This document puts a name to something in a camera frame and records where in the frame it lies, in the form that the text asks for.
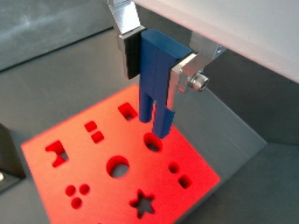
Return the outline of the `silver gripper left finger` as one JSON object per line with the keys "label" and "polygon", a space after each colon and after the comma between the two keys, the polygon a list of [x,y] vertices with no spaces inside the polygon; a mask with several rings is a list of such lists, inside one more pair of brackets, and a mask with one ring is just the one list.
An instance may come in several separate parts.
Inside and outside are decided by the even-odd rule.
{"label": "silver gripper left finger", "polygon": [[140,74],[140,35],[146,29],[139,20],[136,4],[131,0],[107,0],[123,55],[124,75],[131,80]]}

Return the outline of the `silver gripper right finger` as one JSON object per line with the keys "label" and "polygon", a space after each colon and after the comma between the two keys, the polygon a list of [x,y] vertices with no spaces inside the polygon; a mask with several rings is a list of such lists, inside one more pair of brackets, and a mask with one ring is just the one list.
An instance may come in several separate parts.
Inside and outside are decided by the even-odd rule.
{"label": "silver gripper right finger", "polygon": [[210,79],[203,74],[206,66],[227,51],[227,47],[199,33],[191,33],[190,48],[192,53],[172,67],[167,94],[167,108],[175,111],[175,98],[190,89],[202,92]]}

